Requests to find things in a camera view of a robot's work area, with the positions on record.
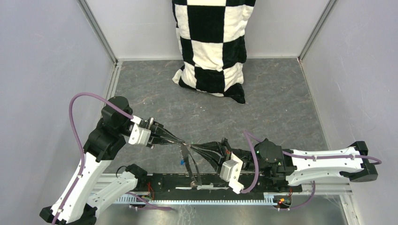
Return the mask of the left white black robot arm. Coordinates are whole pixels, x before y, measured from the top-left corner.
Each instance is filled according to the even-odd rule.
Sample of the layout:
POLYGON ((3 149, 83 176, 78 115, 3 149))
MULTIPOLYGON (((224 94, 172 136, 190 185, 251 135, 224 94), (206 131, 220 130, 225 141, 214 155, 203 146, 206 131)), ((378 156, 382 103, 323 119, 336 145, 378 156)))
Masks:
POLYGON ((185 141, 153 118, 144 120, 134 116, 125 97, 105 100, 96 128, 85 144, 78 142, 81 159, 72 179, 57 202, 41 210, 40 217, 53 225, 92 225, 119 197, 132 190, 144 190, 149 182, 147 172, 131 164, 115 181, 92 194, 104 170, 126 144, 151 148, 155 145, 185 145, 185 141))

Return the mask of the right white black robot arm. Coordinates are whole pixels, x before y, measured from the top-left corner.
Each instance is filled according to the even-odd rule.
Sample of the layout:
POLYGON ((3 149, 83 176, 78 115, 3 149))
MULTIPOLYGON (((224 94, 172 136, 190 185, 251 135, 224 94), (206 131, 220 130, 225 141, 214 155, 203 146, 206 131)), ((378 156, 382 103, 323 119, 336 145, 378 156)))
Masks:
POLYGON ((326 177, 348 178, 351 182, 369 182, 378 177, 377 158, 368 155, 364 141, 357 141, 340 150, 303 151, 283 149, 269 139, 252 150, 233 149, 227 139, 221 142, 192 144, 225 181, 237 179, 238 172, 254 172, 263 176, 276 191, 299 186, 307 181, 326 177))

